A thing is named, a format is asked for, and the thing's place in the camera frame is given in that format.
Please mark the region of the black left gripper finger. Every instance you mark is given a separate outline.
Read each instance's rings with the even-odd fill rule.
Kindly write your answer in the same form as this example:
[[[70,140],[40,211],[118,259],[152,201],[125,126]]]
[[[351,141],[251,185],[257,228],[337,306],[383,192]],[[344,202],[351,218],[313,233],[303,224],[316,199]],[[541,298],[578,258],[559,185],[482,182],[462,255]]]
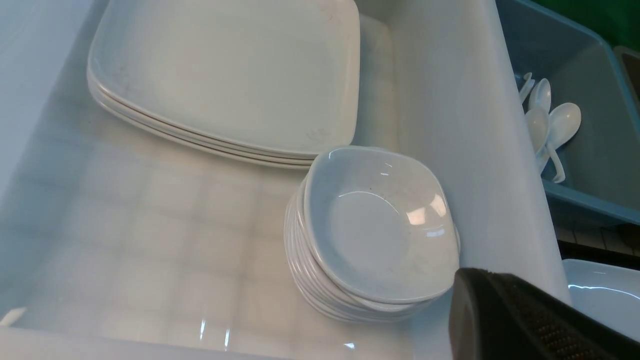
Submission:
[[[632,338],[510,273],[455,272],[448,321],[455,360],[637,360]]]

